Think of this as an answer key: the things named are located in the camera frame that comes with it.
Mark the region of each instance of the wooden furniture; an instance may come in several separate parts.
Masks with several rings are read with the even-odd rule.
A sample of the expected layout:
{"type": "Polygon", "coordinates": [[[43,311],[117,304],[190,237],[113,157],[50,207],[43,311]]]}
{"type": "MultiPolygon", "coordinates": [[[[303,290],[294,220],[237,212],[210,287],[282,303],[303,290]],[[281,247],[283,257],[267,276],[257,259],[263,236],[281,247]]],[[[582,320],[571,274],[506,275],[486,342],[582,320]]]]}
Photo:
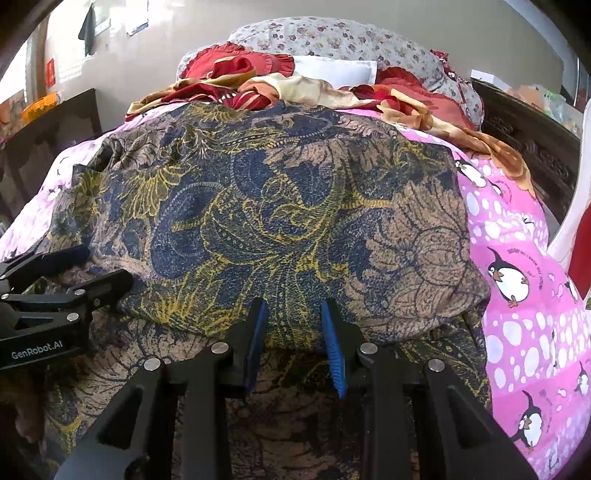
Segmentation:
{"type": "Polygon", "coordinates": [[[543,112],[491,84],[472,80],[472,85],[485,104],[482,131],[521,153],[540,199],[562,222],[577,182],[580,140],[543,112]]]}
{"type": "Polygon", "coordinates": [[[101,133],[94,89],[63,101],[19,130],[0,151],[0,213],[13,220],[37,194],[60,152],[101,133]]]}

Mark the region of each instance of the floral headboard cover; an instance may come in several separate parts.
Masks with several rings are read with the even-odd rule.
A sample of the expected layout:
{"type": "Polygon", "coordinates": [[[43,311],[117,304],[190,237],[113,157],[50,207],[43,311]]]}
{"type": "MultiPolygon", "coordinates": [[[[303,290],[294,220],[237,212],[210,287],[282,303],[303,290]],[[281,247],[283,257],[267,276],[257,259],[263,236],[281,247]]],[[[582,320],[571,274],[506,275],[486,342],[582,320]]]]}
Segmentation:
{"type": "Polygon", "coordinates": [[[228,41],[255,51],[376,60],[379,69],[400,66],[427,90],[456,100],[477,128],[482,124],[482,100],[469,82],[446,74],[444,63],[428,48],[375,25],[338,18],[275,18],[244,25],[228,41]]]}

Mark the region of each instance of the hanging black cloth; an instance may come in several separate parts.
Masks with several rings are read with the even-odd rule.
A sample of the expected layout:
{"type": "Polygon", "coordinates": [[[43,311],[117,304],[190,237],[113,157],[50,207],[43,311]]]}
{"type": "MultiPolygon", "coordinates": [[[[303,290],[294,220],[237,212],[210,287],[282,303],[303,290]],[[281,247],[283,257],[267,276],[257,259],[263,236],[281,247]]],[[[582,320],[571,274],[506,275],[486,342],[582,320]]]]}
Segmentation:
{"type": "Polygon", "coordinates": [[[84,40],[84,56],[92,55],[92,47],[95,45],[95,5],[91,4],[78,33],[78,39],[84,40]]]}

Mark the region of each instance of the white pillow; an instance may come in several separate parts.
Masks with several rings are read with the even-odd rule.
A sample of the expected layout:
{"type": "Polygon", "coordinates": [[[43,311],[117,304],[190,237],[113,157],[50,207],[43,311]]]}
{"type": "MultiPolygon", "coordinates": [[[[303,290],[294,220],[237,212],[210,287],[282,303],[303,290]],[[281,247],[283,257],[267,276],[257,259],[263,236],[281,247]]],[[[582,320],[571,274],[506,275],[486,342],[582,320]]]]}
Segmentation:
{"type": "Polygon", "coordinates": [[[326,80],[333,88],[373,85],[378,62],[373,60],[336,60],[312,55],[293,55],[294,75],[326,80]]]}

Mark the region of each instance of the white chair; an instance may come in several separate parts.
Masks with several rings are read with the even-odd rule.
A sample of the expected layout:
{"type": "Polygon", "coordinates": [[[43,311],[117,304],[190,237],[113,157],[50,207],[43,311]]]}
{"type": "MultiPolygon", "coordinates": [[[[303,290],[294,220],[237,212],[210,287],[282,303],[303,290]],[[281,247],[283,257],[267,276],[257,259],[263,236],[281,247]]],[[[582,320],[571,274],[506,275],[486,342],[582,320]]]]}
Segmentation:
{"type": "Polygon", "coordinates": [[[573,201],[558,232],[550,242],[548,253],[564,268],[569,270],[577,228],[585,210],[591,203],[591,102],[583,114],[583,136],[579,160],[579,176],[574,190],[573,201]]]}

